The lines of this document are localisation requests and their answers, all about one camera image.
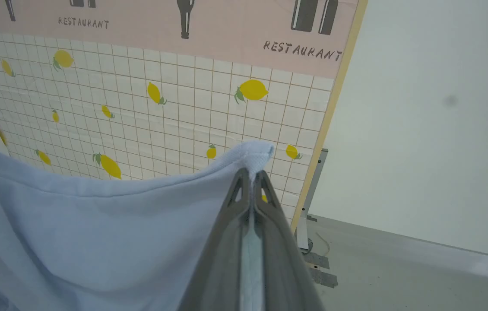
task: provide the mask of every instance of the lemon print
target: lemon print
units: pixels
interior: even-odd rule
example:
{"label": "lemon print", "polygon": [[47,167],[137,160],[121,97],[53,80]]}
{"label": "lemon print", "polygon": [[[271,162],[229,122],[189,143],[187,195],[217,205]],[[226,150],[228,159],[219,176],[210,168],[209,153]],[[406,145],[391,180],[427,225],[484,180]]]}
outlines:
{"label": "lemon print", "polygon": [[38,149],[35,149],[35,154],[38,155],[39,158],[41,158],[41,160],[43,162],[45,162],[47,165],[52,166],[52,164],[50,163],[50,158],[46,155],[46,153],[44,153]]}
{"label": "lemon print", "polygon": [[154,83],[149,82],[148,83],[148,95],[150,98],[156,103],[160,105],[165,105],[167,102],[161,95],[159,94],[159,89],[157,86],[155,86]]}
{"label": "lemon print", "polygon": [[215,158],[216,155],[217,155],[217,149],[213,144],[210,144],[210,148],[206,152],[206,156],[208,157],[208,159],[213,159]]}
{"label": "lemon print", "polygon": [[16,74],[12,71],[10,64],[3,59],[3,69],[4,72],[9,75],[10,77],[15,77]]}
{"label": "lemon print", "polygon": [[106,105],[102,106],[102,112],[104,113],[104,116],[110,119],[115,118],[115,115],[110,112],[110,109]]}
{"label": "lemon print", "polygon": [[54,54],[54,69],[58,71],[58,69],[71,67],[73,65],[73,58],[69,53],[63,50],[58,50],[56,54]]}
{"label": "lemon print", "polygon": [[0,139],[3,140],[4,146],[7,146],[8,144],[6,143],[6,138],[4,136],[4,133],[0,130]]}
{"label": "lemon print", "polygon": [[286,147],[286,154],[295,160],[301,159],[301,154],[299,154],[296,147],[292,146],[291,144]]}
{"label": "lemon print", "polygon": [[104,171],[106,171],[112,177],[121,179],[121,170],[119,169],[119,166],[117,165],[117,163],[115,163],[114,160],[110,159],[107,155],[95,153],[92,155],[92,160],[96,161],[98,165],[102,163],[102,167],[104,168]]}
{"label": "lemon print", "polygon": [[52,110],[52,118],[54,119],[54,122],[60,122],[60,116],[58,116],[58,112],[56,110]]}
{"label": "lemon print", "polygon": [[249,79],[236,89],[234,100],[236,100],[237,104],[240,104],[238,100],[244,101],[244,97],[248,100],[260,100],[268,93],[269,91],[265,89],[263,82],[256,79]]}

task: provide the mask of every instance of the light blue cloth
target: light blue cloth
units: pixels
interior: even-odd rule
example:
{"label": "light blue cloth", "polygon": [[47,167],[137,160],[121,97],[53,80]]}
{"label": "light blue cloth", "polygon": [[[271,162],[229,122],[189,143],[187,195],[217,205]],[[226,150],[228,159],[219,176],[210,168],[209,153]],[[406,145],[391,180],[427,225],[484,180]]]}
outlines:
{"label": "light blue cloth", "polygon": [[234,174],[272,154],[248,142],[194,175],[101,181],[0,153],[0,294],[22,311],[175,310]]}

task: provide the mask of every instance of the gray floor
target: gray floor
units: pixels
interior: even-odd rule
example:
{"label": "gray floor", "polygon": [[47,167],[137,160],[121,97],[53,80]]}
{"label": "gray floor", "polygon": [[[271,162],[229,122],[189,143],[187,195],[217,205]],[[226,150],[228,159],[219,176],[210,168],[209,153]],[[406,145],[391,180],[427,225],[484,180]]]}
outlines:
{"label": "gray floor", "polygon": [[315,285],[327,311],[488,311],[487,255],[325,219],[307,232],[338,279]]}

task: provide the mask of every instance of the grid pattern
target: grid pattern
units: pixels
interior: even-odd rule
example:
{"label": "grid pattern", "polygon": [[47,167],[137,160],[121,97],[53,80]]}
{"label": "grid pattern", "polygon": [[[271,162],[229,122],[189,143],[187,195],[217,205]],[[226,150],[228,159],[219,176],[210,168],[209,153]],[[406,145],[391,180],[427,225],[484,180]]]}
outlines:
{"label": "grid pattern", "polygon": [[[59,49],[74,63],[55,71]],[[269,94],[238,104],[233,95],[248,79],[262,81]],[[148,97],[149,82],[167,104]],[[118,164],[122,179],[149,179],[200,171],[214,161],[206,156],[210,144],[219,157],[243,141],[267,140],[277,149],[265,170],[289,218],[332,86],[333,79],[241,63],[0,33],[0,130],[11,156],[62,175],[111,178],[92,161],[100,153]],[[288,145],[301,159],[287,155]]]}

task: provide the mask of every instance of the wall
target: wall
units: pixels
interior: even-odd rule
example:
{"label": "wall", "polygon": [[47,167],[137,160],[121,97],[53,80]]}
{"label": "wall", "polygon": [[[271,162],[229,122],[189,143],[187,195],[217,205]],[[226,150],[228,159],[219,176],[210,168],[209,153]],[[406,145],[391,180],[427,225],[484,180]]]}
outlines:
{"label": "wall", "polygon": [[488,253],[488,2],[371,0],[310,213]]}

